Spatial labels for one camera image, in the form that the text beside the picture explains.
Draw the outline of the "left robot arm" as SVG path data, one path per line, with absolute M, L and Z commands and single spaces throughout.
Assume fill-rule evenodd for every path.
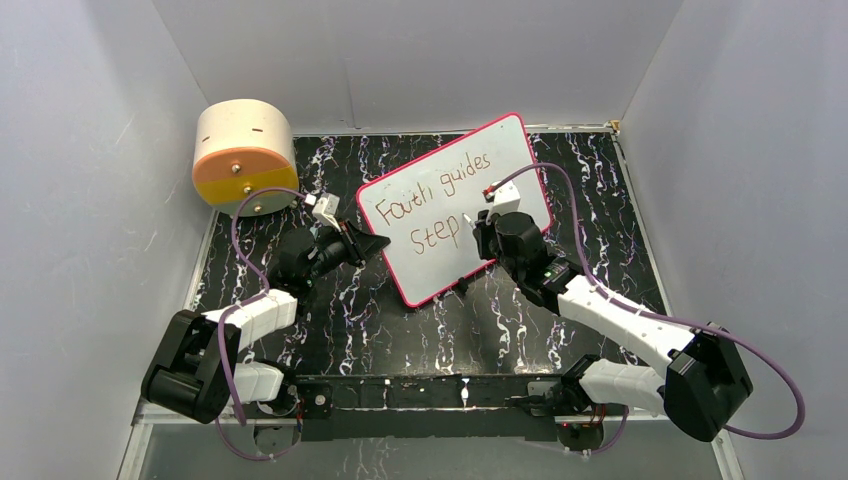
M 364 266 L 390 243 L 349 221 L 285 233 L 267 291 L 223 309 L 173 315 L 141 382 L 142 398 L 201 424 L 249 403 L 275 416 L 294 414 L 301 396 L 291 371 L 270 360 L 240 362 L 240 352 L 304 317 L 319 279 L 343 264 Z

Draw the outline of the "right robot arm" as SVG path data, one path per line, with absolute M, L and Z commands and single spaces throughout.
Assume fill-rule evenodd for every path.
M 662 414 L 690 437 L 709 442 L 753 392 L 737 347 L 721 329 L 683 328 L 651 316 L 628 299 L 603 294 L 574 262 L 555 255 L 533 218 L 522 212 L 478 212 L 472 220 L 478 254 L 495 261 L 532 304 L 575 320 L 642 360 L 614 363 L 586 354 L 529 409 L 550 415 L 590 413 L 618 404 Z

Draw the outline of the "white whiteboard marker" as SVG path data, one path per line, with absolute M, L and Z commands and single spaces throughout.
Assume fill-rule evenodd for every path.
M 475 228 L 475 220 L 473 220 L 469 215 L 465 213 L 462 214 L 462 217 L 464 221 L 469 225 L 469 228 L 473 230 Z

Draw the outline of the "pink framed whiteboard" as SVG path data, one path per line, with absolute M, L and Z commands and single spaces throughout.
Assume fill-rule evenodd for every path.
M 488 266 L 462 214 L 476 219 L 484 189 L 534 161 L 523 119 L 510 113 L 359 188 L 366 224 L 390 239 L 383 256 L 406 306 Z

